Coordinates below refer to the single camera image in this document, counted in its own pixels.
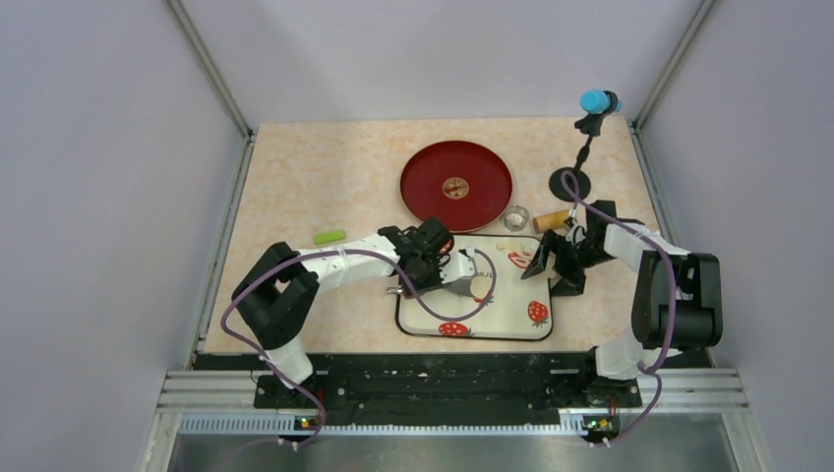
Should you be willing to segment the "wooden dough roller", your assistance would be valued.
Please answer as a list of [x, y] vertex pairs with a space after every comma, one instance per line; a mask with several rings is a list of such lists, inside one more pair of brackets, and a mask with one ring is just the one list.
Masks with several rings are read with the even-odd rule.
[[571, 227], [573, 217], [574, 211], [572, 209], [562, 209], [535, 216], [532, 219], [532, 227], [537, 234], [544, 234], [547, 230], [568, 230]]

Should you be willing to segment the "metal dough scraper wooden handle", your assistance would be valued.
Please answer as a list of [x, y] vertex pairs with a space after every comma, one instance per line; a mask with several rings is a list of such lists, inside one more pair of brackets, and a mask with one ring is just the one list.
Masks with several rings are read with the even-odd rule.
[[447, 295], [455, 295], [457, 297], [465, 297], [475, 301], [480, 300], [480, 296], [476, 294], [476, 284], [474, 278], [461, 278], [453, 282], [437, 284], [434, 279], [426, 283], [420, 280], [411, 279], [411, 284], [415, 290], [412, 290], [406, 283], [403, 277], [398, 279], [398, 284], [390, 286], [386, 289], [387, 295], [397, 295], [409, 300], [416, 300], [421, 298], [427, 300], [427, 296], [439, 297], [441, 293]]

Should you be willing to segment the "strawberry print rectangular tray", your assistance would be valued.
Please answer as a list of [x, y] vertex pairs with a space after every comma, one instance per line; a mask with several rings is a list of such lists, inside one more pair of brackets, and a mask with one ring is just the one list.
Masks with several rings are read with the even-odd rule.
[[[530, 256], [502, 253], [496, 244], [504, 238], [526, 238]], [[491, 293], [475, 301], [441, 293], [423, 301], [443, 316], [440, 320], [418, 302], [401, 297], [395, 321], [406, 334], [450, 338], [539, 341], [550, 335], [553, 309], [549, 279], [538, 276], [521, 280], [539, 241], [532, 236], [460, 235], [455, 247], [474, 248], [476, 276], [492, 278]]]

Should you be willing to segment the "white dough lump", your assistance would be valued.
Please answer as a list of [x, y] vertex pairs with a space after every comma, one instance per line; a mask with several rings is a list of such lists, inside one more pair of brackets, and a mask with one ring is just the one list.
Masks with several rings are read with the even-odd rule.
[[484, 300], [491, 293], [492, 278], [477, 276], [470, 281], [469, 291], [476, 300]]

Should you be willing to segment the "red round lacquer plate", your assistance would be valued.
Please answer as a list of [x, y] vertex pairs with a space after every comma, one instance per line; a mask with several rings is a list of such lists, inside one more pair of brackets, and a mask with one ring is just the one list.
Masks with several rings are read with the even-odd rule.
[[502, 216], [513, 182], [505, 162], [487, 147], [444, 141], [420, 149], [407, 161], [399, 193], [418, 220], [433, 217], [452, 233], [469, 233]]

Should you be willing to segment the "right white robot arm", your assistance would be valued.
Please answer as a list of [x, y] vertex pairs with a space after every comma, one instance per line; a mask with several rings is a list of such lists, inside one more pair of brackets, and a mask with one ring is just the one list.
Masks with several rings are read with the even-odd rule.
[[547, 230], [523, 273], [529, 279], [551, 269], [553, 297], [583, 294], [586, 271], [618, 260], [637, 276], [630, 327], [591, 349], [591, 367], [576, 379], [579, 397], [602, 405], [617, 382], [636, 378], [664, 358], [716, 345], [723, 335], [720, 263], [666, 241], [642, 222], [620, 219], [614, 202], [585, 208], [586, 222], [566, 235]]

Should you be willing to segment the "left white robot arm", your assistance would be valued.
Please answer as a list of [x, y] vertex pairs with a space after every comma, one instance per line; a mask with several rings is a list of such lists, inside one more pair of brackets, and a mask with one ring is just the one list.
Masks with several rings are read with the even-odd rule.
[[423, 295], [470, 278], [471, 250], [458, 248], [436, 219], [376, 233], [329, 248], [294, 250], [279, 242], [266, 249], [232, 293], [237, 311], [281, 377], [278, 394], [292, 406], [315, 394], [314, 369], [300, 332], [321, 293], [370, 278], [396, 275], [408, 295]]

